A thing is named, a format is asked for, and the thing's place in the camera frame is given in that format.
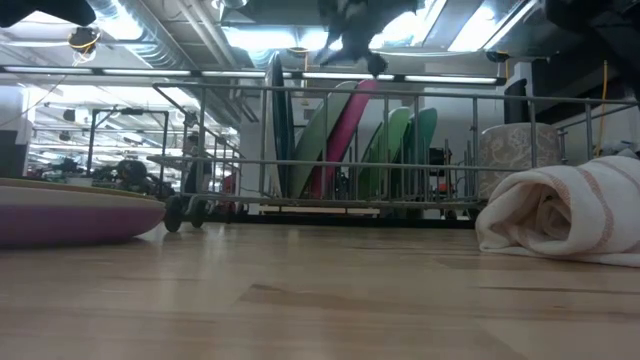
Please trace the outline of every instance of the rolled towel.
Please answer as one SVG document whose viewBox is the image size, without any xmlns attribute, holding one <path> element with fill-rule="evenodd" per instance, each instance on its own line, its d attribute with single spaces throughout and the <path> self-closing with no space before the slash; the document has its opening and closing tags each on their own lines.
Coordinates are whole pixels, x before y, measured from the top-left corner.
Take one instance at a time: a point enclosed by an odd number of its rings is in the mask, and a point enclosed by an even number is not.
<svg viewBox="0 0 640 360">
<path fill-rule="evenodd" d="M 512 174 L 476 232 L 485 252 L 640 267 L 640 162 L 608 156 Z"/>
</svg>

